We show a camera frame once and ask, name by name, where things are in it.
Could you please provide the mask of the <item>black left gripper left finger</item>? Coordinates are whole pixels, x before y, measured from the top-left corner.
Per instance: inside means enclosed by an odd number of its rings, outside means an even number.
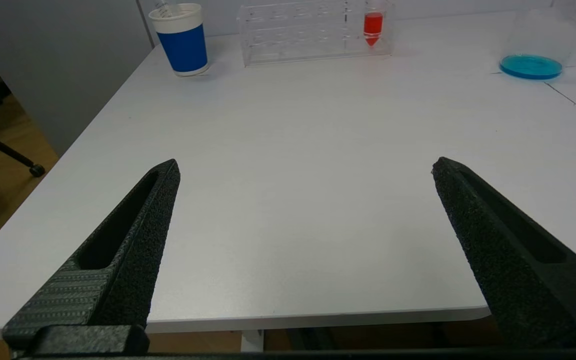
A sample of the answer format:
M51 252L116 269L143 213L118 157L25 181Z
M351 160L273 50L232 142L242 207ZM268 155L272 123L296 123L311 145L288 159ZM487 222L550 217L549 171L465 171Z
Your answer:
M151 168L7 322L12 353L146 353L146 335L181 174Z

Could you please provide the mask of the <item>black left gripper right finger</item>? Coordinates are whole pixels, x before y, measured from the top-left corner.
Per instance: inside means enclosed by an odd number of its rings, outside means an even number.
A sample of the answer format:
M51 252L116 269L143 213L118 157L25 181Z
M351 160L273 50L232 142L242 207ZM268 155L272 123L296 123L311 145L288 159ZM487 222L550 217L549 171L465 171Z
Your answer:
M490 313L521 347L576 347L576 253L461 162L432 176Z

